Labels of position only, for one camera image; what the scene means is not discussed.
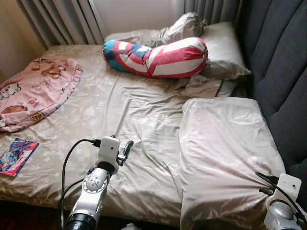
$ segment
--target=floor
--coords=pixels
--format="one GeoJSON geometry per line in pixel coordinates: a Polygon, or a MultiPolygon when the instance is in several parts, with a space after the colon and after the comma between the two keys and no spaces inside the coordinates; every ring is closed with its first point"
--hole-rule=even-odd
{"type": "MultiPolygon", "coordinates": [[[[56,210],[0,201],[0,225],[2,230],[57,230],[56,210]]],[[[163,225],[101,217],[96,230],[121,230],[134,223],[142,230],[179,230],[163,225]]]]}

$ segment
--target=bed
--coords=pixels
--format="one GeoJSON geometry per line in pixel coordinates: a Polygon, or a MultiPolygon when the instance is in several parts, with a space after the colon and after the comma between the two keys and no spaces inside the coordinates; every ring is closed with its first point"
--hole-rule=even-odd
{"type": "MultiPolygon", "coordinates": [[[[248,81],[248,94],[259,102],[281,156],[276,159],[284,164],[284,168],[276,164],[275,172],[285,170],[302,180],[298,203],[305,210],[306,10],[306,1],[282,1],[282,4],[244,1],[237,30],[246,64],[253,73],[248,81]]],[[[56,207],[62,162],[70,147],[82,138],[115,134],[121,140],[120,152],[128,140],[135,144],[128,161],[111,178],[103,215],[174,227],[181,224],[184,229],[184,223],[180,223],[185,216],[182,216],[179,131],[182,106],[190,99],[180,89],[187,83],[177,79],[149,79],[111,69],[102,59],[101,46],[55,46],[43,57],[57,55],[77,60],[83,67],[82,80],[69,99],[48,117],[21,132],[0,133],[0,152],[14,138],[35,137],[41,144],[17,177],[0,178],[0,199],[56,207]]],[[[97,151],[89,144],[76,148],[66,167],[66,184],[86,175],[97,151]]],[[[78,187],[68,193],[67,209],[72,208],[79,194],[78,187]]],[[[260,198],[262,211],[264,197],[260,198]]],[[[213,218],[213,215],[209,220],[187,219],[196,228],[219,229],[229,223],[238,228],[223,219],[224,216],[213,218]]]]}

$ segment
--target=bed frame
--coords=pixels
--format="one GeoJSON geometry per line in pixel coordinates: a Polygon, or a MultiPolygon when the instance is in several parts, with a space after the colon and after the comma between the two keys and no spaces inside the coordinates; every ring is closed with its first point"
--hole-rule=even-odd
{"type": "Polygon", "coordinates": [[[286,173],[302,180],[307,211],[307,0],[245,0],[238,37],[257,100],[286,173]]]}

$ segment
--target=wire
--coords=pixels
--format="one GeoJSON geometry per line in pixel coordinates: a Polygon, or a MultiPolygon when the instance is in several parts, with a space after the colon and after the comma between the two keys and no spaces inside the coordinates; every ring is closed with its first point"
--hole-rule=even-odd
{"type": "Polygon", "coordinates": [[[73,186],[75,186],[76,184],[82,182],[83,180],[84,180],[84,178],[82,178],[82,179],[80,179],[80,180],[78,180],[78,181],[72,183],[71,185],[69,185],[69,186],[65,189],[63,195],[61,196],[61,198],[60,198],[60,200],[59,200],[58,208],[57,208],[57,210],[58,210],[58,229],[59,229],[59,230],[62,230],[62,229],[63,229],[63,225],[62,225],[62,223],[61,223],[61,217],[62,217],[63,207],[64,207],[64,197],[65,197],[66,193],[68,192],[68,190],[70,190],[73,186]]]}
{"type": "MultiPolygon", "coordinates": [[[[81,142],[83,141],[88,141],[88,142],[91,142],[93,143],[92,140],[88,140],[88,139],[81,139],[79,141],[77,141],[73,147],[71,148],[71,150],[69,150],[66,158],[65,158],[65,161],[63,163],[63,170],[62,170],[62,187],[61,187],[61,199],[63,200],[64,199],[64,196],[65,196],[65,191],[67,192],[69,188],[73,187],[75,184],[79,183],[79,182],[75,182],[73,184],[71,184],[68,189],[64,190],[65,188],[65,169],[66,169],[66,163],[68,161],[68,158],[69,156],[71,155],[72,151],[74,150],[74,148],[81,142]]],[[[60,199],[60,202],[58,204],[58,206],[60,206],[60,213],[59,213],[59,216],[58,216],[58,228],[59,230],[62,230],[63,229],[63,219],[64,219],[64,215],[63,215],[63,209],[64,209],[64,202],[61,202],[61,199],[60,199]]]]}
{"type": "Polygon", "coordinates": [[[304,216],[304,214],[302,213],[302,211],[298,208],[298,206],[295,204],[295,202],[291,199],[291,197],[289,197],[289,195],[284,192],[280,187],[278,187],[276,184],[272,183],[266,175],[260,173],[260,172],[255,172],[256,175],[258,177],[260,177],[261,179],[265,180],[266,182],[268,182],[270,185],[272,185],[275,189],[279,190],[289,201],[290,203],[295,207],[295,209],[297,210],[297,212],[299,213],[300,215],[300,218],[303,220],[305,226],[307,226],[307,221],[306,221],[306,218],[304,216]]]}

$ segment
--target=wall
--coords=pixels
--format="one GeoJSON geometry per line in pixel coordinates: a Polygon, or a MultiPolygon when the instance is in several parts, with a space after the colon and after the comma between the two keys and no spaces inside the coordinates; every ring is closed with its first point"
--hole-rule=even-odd
{"type": "Polygon", "coordinates": [[[44,51],[16,0],[1,0],[0,82],[23,70],[44,51]]]}
{"type": "Polygon", "coordinates": [[[176,21],[176,0],[90,0],[106,34],[139,29],[161,29],[176,21]]]}

